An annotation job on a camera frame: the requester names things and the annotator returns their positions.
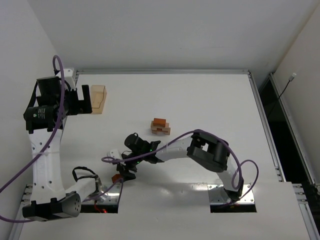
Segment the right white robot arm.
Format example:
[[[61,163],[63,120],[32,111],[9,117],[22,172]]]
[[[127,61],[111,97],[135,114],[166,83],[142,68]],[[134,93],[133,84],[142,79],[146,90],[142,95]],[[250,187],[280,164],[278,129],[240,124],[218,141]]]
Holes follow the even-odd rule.
[[[131,153],[118,156],[124,162],[118,163],[116,170],[125,181],[136,178],[137,165],[142,161],[158,164],[173,159],[190,158],[206,170],[217,173],[231,201],[238,201],[242,196],[244,179],[241,170],[228,162],[232,156],[240,167],[238,158],[227,141],[208,132],[197,129],[189,137],[178,137],[168,143],[160,140],[148,142],[133,133],[125,139],[124,145]]]

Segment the dark red arch block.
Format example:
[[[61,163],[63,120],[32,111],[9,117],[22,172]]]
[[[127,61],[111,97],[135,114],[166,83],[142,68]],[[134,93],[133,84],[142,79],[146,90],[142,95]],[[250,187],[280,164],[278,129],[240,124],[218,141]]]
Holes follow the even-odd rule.
[[[167,120],[164,118],[154,118],[152,121],[153,126],[165,127],[167,124]]]

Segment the light long plank block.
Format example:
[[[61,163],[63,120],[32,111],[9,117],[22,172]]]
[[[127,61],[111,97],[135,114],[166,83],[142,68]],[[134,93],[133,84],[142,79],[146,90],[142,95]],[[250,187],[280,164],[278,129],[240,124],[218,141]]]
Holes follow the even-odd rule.
[[[150,125],[151,128],[169,128],[170,127],[170,124],[168,122],[165,123],[164,126],[160,125],[160,124],[156,124],[154,123],[154,121],[151,122],[151,125]]]

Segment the red triangular roof block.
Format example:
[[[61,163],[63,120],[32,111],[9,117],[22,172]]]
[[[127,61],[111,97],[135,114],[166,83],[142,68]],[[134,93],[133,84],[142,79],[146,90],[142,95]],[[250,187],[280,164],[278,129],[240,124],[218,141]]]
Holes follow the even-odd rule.
[[[121,179],[122,178],[122,176],[120,175],[120,174],[115,174],[112,178],[111,178],[111,180],[112,180],[112,182],[113,183],[115,183],[115,182],[117,182],[119,179]]]

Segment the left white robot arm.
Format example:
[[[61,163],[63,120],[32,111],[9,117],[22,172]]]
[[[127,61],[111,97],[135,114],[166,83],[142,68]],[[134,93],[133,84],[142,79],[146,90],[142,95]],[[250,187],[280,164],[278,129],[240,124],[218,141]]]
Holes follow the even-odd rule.
[[[31,144],[32,192],[22,215],[31,221],[47,222],[75,218],[86,197],[98,192],[98,175],[75,177],[68,189],[61,176],[60,147],[64,120],[68,116],[91,114],[90,88],[82,85],[83,99],[77,89],[58,76],[36,80],[30,101],[23,114]]]

